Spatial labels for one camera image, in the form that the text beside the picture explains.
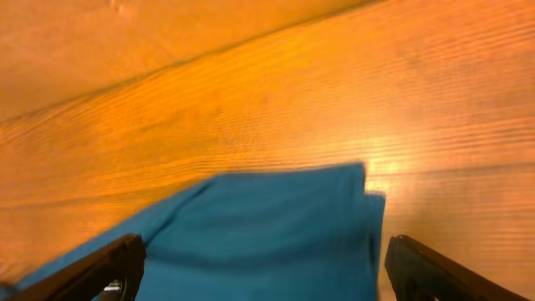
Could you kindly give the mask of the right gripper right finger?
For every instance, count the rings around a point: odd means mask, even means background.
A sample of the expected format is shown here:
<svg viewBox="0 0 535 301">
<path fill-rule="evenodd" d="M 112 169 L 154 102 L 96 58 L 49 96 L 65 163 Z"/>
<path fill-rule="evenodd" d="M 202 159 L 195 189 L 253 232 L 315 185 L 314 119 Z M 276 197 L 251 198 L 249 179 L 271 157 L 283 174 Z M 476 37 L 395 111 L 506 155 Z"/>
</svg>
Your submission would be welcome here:
<svg viewBox="0 0 535 301">
<path fill-rule="evenodd" d="M 385 269 L 398 300 L 525 300 L 406 235 L 390 239 Z"/>
</svg>

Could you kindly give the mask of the dark blue t-shirt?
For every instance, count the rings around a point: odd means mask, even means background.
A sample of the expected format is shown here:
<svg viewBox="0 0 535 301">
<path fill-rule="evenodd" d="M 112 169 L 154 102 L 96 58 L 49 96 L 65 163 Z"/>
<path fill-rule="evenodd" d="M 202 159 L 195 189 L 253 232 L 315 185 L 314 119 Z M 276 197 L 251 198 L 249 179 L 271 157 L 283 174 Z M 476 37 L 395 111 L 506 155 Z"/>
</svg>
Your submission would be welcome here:
<svg viewBox="0 0 535 301">
<path fill-rule="evenodd" d="M 385 198 L 360 163 L 214 176 L 45 264 L 21 291 L 127 234 L 146 247 L 140 300 L 374 300 Z"/>
</svg>

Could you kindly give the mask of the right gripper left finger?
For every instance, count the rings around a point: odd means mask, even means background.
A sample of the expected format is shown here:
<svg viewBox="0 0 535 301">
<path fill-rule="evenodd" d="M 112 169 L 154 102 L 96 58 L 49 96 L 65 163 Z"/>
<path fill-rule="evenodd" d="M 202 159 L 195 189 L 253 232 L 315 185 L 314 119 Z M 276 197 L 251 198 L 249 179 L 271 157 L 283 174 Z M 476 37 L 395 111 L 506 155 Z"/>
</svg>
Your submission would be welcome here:
<svg viewBox="0 0 535 301">
<path fill-rule="evenodd" d="M 145 259 L 141 236 L 129 233 L 15 293 L 7 301 L 131 301 L 139 291 Z"/>
</svg>

